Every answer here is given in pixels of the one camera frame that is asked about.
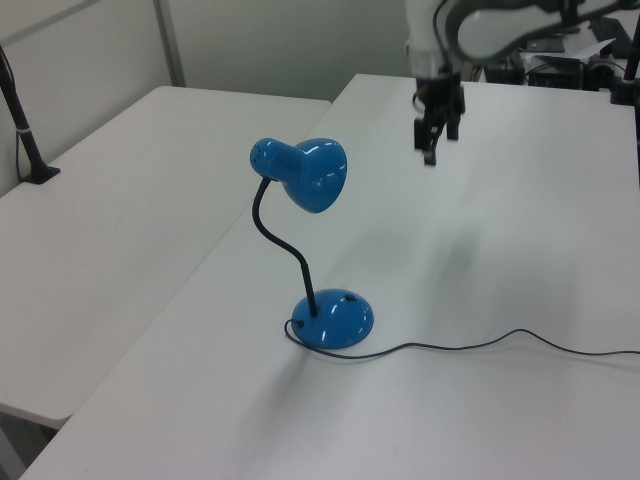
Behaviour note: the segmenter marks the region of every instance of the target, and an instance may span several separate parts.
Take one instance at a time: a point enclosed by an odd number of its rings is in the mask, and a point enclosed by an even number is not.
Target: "black cable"
[[[408,343],[403,343],[401,345],[397,345],[393,348],[390,348],[388,350],[383,350],[381,352],[376,352],[376,353],[370,353],[367,355],[342,355],[339,353],[334,353],[334,352],[329,352],[327,350],[322,350],[320,348],[316,348],[313,347],[311,345],[307,345],[304,342],[301,342],[300,340],[298,340],[297,338],[294,338],[291,333],[289,333],[289,324],[292,322],[301,322],[301,320],[287,320],[284,324],[284,333],[287,336],[287,338],[289,340],[291,340],[293,343],[300,345],[303,348],[306,348],[308,350],[311,350],[313,352],[319,353],[321,355],[325,355],[327,357],[332,357],[332,358],[339,358],[342,360],[366,360],[368,358],[377,358],[377,357],[384,357],[385,355],[389,355],[390,353],[393,352],[397,352],[398,350],[402,350],[405,348],[410,348],[410,347],[415,347],[415,348],[427,348],[430,350],[442,350],[442,351],[448,351],[448,352],[459,352],[459,351],[463,351],[463,350],[475,350],[478,348],[483,348],[483,347],[488,347],[489,345],[493,345],[495,343],[498,343],[501,340],[504,340],[505,338],[515,334],[515,333],[526,333],[528,335],[531,335],[535,338],[537,338],[538,340],[540,340],[541,342],[546,343],[547,345],[552,346],[553,348],[557,348],[558,350],[562,350],[563,352],[568,352],[568,353],[573,353],[575,355],[583,355],[583,356],[588,356],[588,357],[604,357],[604,356],[609,356],[609,355],[622,355],[622,354],[631,354],[631,355],[640,355],[640,351],[638,350],[618,350],[618,351],[613,351],[613,352],[582,352],[580,350],[572,350],[570,348],[565,348],[565,347],[561,347],[560,345],[556,345],[553,342],[550,342],[549,340],[541,337],[540,335],[533,333],[531,330],[527,330],[526,328],[516,328],[515,330],[511,330],[508,333],[505,333],[504,335],[502,335],[501,337],[496,338],[495,340],[490,340],[488,342],[484,342],[484,343],[478,343],[475,345],[466,345],[464,347],[443,347],[440,345],[430,345],[428,343],[417,343],[417,342],[408,342]]]
[[[2,45],[0,45],[0,58],[7,67],[9,71],[9,76],[11,77],[11,83],[13,84],[13,88],[16,88],[16,78],[13,76],[13,70],[11,69],[11,64],[9,63],[9,59],[7,55],[4,53],[2,49]],[[20,174],[20,134],[16,131],[16,173],[18,174],[18,181],[22,183],[22,175]]]
[[[16,132],[16,173],[18,181],[22,183],[22,175],[20,175],[20,134]]]
[[[251,210],[251,214],[253,216],[253,223],[255,223],[256,228],[260,231],[265,238],[280,248],[285,249],[291,255],[298,259],[300,262],[300,269],[302,270],[302,279],[304,280],[304,288],[307,292],[307,300],[309,301],[309,311],[311,312],[311,316],[315,317],[318,315],[318,307],[316,306],[316,297],[313,293],[313,286],[311,285],[311,274],[309,273],[309,265],[305,260],[304,256],[296,250],[293,246],[289,245],[284,240],[276,237],[273,233],[271,233],[260,220],[260,202],[262,202],[262,197],[264,196],[264,192],[267,190],[267,187],[271,183],[271,179],[267,177],[262,177],[262,182],[260,182],[260,187],[256,192],[256,196],[253,199],[253,208]]]
[[[11,83],[13,84],[13,88],[16,88],[16,78],[13,76],[13,70],[11,69],[11,64],[9,63],[9,59],[7,55],[4,53],[2,49],[2,45],[0,45],[0,57],[2,57],[2,61],[7,66],[7,70],[9,70],[9,75],[11,76]]]
[[[618,67],[620,70],[622,70],[623,72],[625,71],[624,67],[622,65],[618,65],[616,62],[610,62],[609,60],[596,60],[595,62],[593,62],[591,64],[591,66],[594,65],[613,65],[614,67]]]

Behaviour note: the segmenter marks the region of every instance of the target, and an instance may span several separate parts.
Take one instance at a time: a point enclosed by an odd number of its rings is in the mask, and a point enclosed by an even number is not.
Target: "white table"
[[[639,347],[633,110],[600,93],[468,84],[460,141],[443,140],[432,169],[412,149],[413,89],[357,76],[313,129],[350,161],[326,213],[278,184],[263,203],[316,289],[371,302],[373,330],[348,352],[515,327],[586,350]],[[639,358],[584,360],[523,336],[474,353],[319,358],[284,338],[299,268],[249,213],[24,480],[637,474]]]
[[[250,203],[246,145],[328,102],[159,88],[0,200],[0,411],[60,427]]]

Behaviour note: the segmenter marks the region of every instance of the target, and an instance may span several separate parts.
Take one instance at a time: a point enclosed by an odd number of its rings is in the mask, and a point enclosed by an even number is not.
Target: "equipment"
[[[487,83],[522,85],[524,83],[524,64],[520,54],[515,52],[498,63],[485,65],[484,76]]]
[[[533,57],[529,86],[582,90],[582,62],[573,58]]]
[[[38,150],[38,145],[36,144],[35,138],[33,138],[33,133],[31,133],[31,127],[27,122],[27,117],[24,114],[24,110],[22,109],[22,105],[20,104],[20,99],[18,98],[18,93],[16,91],[16,83],[13,78],[13,72],[11,71],[11,67],[9,65],[9,61],[7,60],[6,55],[4,54],[4,50],[0,46],[0,88],[2,89],[2,93],[4,95],[4,99],[7,102],[7,106],[9,107],[9,111],[11,112],[11,116],[13,117],[13,121],[16,125],[16,134],[22,140],[22,144],[24,145],[24,149],[27,152],[27,156],[29,157],[29,161],[31,162],[31,174],[26,178],[21,179],[21,181],[28,183],[35,183],[37,185],[41,185],[45,183],[50,178],[53,178],[58,173],[60,173],[59,168],[50,167],[42,160],[40,156],[40,151]]]
[[[416,79],[414,103],[424,106],[414,122],[414,145],[435,165],[444,127],[458,139],[464,113],[460,70],[464,60],[500,61],[529,39],[598,18],[637,0],[406,0],[410,38],[407,56]]]
[[[615,39],[600,52],[603,55],[611,53],[615,58],[629,59],[631,53],[631,39],[626,30],[616,18],[594,18],[589,21],[589,28],[599,42]]]

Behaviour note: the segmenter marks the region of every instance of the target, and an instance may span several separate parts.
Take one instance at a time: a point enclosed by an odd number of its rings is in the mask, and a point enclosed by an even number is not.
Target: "black power cord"
[[[552,346],[553,348],[557,348],[558,350],[562,350],[563,352],[568,352],[568,353],[573,353],[574,355],[582,355],[582,356],[587,356],[587,357],[606,357],[606,356],[610,356],[610,355],[623,355],[623,354],[630,354],[630,355],[640,355],[640,351],[638,350],[617,350],[617,351],[613,351],[613,352],[583,352],[580,350],[572,350],[571,348],[565,348],[565,347],[561,347],[560,345],[557,345],[549,340],[547,340],[546,338],[541,337],[540,335],[533,333],[531,330],[527,330],[526,328],[516,328],[514,330],[511,330],[508,333],[505,333],[504,335],[502,335],[501,337],[496,338],[495,340],[490,340],[488,342],[484,342],[484,343],[478,343],[475,345],[466,345],[463,347],[444,347],[441,345],[431,345],[428,343],[418,343],[418,342],[408,342],[408,343],[403,343],[401,345],[397,345],[393,348],[389,348],[388,350],[383,350],[381,352],[376,352],[376,353],[369,353],[367,355],[342,355],[340,353],[334,353],[334,352],[329,352],[327,350],[322,350],[320,348],[316,348],[313,347],[311,345],[308,345],[300,340],[298,340],[297,338],[295,338],[293,335],[291,335],[291,332],[289,332],[289,325],[293,322],[302,322],[302,320],[295,320],[295,319],[291,319],[291,320],[287,320],[284,324],[284,333],[287,336],[287,338],[289,340],[291,340],[293,343],[300,345],[303,348],[306,348],[307,350],[311,350],[312,352],[316,352],[319,353],[321,355],[325,355],[327,357],[332,357],[332,358],[339,358],[341,360],[366,360],[366,359],[370,359],[370,358],[378,358],[378,357],[384,357],[386,355],[389,355],[390,353],[393,352],[397,352],[398,350],[403,350],[405,348],[426,348],[429,350],[441,350],[441,351],[447,351],[447,352],[460,352],[463,350],[475,350],[478,348],[483,348],[483,347],[488,347],[489,345],[493,345],[495,343],[500,342],[501,340],[504,340],[505,338],[514,335],[516,333],[526,333],[528,335],[531,335],[532,337],[537,338],[538,340],[540,340],[541,342],[546,343],[547,345]]]
[[[2,45],[0,45],[0,57],[2,61],[7,66],[7,70],[9,71],[9,76],[11,77],[11,83],[13,84],[13,88],[16,88],[16,78],[13,75],[13,70],[11,69],[11,64],[9,63],[9,59],[7,55],[4,53],[2,49]],[[20,174],[20,134],[16,132],[16,174],[18,175],[18,181],[22,183],[22,175]]]

